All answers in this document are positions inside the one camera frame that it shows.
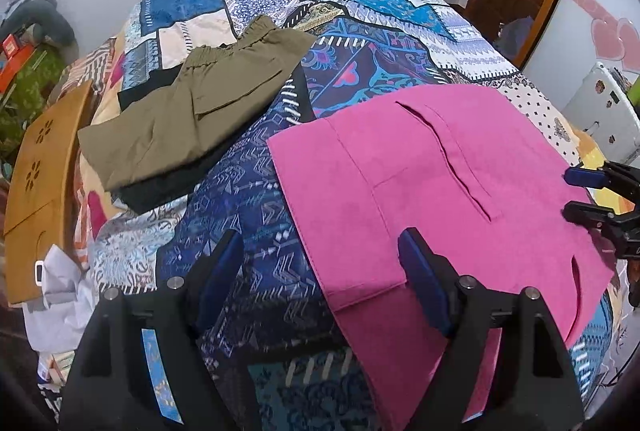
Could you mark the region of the pink pants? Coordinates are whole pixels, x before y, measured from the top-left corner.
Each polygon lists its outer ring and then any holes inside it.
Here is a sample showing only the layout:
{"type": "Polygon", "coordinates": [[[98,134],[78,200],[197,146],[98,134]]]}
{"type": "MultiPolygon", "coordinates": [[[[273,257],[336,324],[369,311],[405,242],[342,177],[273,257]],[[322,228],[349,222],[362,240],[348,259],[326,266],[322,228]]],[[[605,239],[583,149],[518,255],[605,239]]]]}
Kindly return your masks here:
{"type": "Polygon", "coordinates": [[[446,345],[400,265],[404,229],[488,288],[538,288],[566,343],[611,281],[589,233],[561,214],[587,193],[564,182],[565,159],[495,89],[401,89],[288,128],[268,147],[386,429],[409,422],[446,345]]]}

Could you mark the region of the yellow blanket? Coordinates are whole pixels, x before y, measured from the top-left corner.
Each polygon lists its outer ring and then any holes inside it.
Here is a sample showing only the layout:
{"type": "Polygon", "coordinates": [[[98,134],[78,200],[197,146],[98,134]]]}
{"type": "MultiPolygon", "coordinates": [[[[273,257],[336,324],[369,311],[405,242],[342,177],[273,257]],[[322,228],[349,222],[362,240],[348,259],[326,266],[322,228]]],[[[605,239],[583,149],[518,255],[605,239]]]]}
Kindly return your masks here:
{"type": "MultiPolygon", "coordinates": [[[[584,131],[574,129],[574,134],[578,139],[577,148],[582,165],[589,170],[596,170],[601,167],[605,162],[605,158],[598,144],[584,131]]],[[[589,195],[593,203],[601,207],[612,208],[616,214],[626,214],[634,210],[633,203],[608,188],[602,188],[602,190],[589,188],[589,195]]]]}

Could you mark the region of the wooden lap table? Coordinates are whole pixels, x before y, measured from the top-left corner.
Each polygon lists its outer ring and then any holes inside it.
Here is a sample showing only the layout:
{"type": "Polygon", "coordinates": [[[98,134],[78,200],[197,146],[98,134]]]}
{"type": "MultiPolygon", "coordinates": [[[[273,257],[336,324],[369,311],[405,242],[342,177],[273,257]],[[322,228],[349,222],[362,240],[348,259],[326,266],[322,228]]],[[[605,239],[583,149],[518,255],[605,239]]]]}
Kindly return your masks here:
{"type": "Polygon", "coordinates": [[[92,83],[68,91],[27,129],[15,162],[6,217],[6,299],[40,297],[36,263],[55,245],[73,251],[77,132],[87,125],[92,83]]]}

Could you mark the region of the blue patchwork bed sheet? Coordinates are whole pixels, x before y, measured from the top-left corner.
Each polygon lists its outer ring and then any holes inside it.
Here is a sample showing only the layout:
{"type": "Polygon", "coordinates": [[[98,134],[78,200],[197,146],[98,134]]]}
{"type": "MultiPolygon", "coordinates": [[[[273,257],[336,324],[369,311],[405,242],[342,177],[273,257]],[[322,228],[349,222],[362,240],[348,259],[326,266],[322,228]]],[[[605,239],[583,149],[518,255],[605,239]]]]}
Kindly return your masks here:
{"type": "MultiPolygon", "coordinates": [[[[202,46],[234,43],[262,15],[280,28],[308,32],[314,44],[268,110],[188,195],[171,235],[157,237],[152,284],[122,271],[105,291],[140,295],[184,276],[233,229],[243,240],[243,262],[198,351],[235,430],[388,430],[299,239],[269,139],[421,84],[497,90],[533,122],[566,169],[580,167],[576,136],[544,95],[442,0],[194,0],[194,6],[216,20],[215,35],[202,46]]],[[[591,373],[582,343],[589,323],[575,342],[564,341],[582,407],[591,373]]]]}

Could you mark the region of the green patterned bag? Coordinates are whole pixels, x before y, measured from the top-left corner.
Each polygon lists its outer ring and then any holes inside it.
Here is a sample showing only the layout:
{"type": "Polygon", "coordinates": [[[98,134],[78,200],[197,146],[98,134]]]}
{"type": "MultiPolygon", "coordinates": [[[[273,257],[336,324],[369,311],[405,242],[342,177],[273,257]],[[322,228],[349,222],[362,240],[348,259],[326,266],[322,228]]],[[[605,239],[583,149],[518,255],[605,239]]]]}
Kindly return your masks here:
{"type": "Polygon", "coordinates": [[[29,125],[44,110],[65,65],[58,50],[47,44],[35,48],[1,93],[1,157],[20,147],[29,125]]]}

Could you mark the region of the olive green pants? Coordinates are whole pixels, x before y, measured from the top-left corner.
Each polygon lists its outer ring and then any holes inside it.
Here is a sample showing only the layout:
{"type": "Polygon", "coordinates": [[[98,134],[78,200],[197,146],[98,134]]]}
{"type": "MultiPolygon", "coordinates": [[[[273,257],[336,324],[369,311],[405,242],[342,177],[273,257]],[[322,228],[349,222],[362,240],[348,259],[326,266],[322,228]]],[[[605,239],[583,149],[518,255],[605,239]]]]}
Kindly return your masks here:
{"type": "Polygon", "coordinates": [[[169,86],[81,129],[82,154],[108,192],[194,162],[268,106],[313,44],[257,17],[234,43],[195,48],[169,86]]]}

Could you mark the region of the black folded garment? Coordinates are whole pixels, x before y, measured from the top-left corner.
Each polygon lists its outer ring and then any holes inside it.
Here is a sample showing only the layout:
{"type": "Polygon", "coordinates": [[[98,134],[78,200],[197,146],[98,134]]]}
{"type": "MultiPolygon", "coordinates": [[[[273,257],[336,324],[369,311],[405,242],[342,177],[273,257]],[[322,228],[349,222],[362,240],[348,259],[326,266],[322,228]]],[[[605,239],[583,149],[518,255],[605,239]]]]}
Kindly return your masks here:
{"type": "MultiPolygon", "coordinates": [[[[118,104],[123,112],[131,104],[145,98],[156,89],[170,86],[178,76],[181,66],[169,69],[152,70],[149,79],[143,84],[128,88],[118,93],[118,104]]],[[[171,200],[190,195],[195,186],[209,173],[209,170],[224,157],[228,149],[268,110],[259,110],[252,118],[240,125],[218,146],[208,151],[194,162],[188,162],[174,170],[160,173],[158,176],[124,186],[115,195],[135,214],[145,214],[156,207],[163,206],[171,200]]]]}

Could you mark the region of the orange box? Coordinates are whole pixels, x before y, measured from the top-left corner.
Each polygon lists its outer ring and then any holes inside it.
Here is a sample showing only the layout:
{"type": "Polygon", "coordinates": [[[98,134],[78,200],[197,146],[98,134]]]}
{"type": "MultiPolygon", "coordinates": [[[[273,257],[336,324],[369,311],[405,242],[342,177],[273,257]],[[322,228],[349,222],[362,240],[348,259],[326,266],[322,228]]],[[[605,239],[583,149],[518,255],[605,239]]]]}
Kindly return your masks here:
{"type": "Polygon", "coordinates": [[[6,56],[6,64],[1,69],[0,92],[4,93],[18,72],[35,52],[30,43],[21,43],[14,35],[9,34],[2,42],[2,53],[6,56]]]}

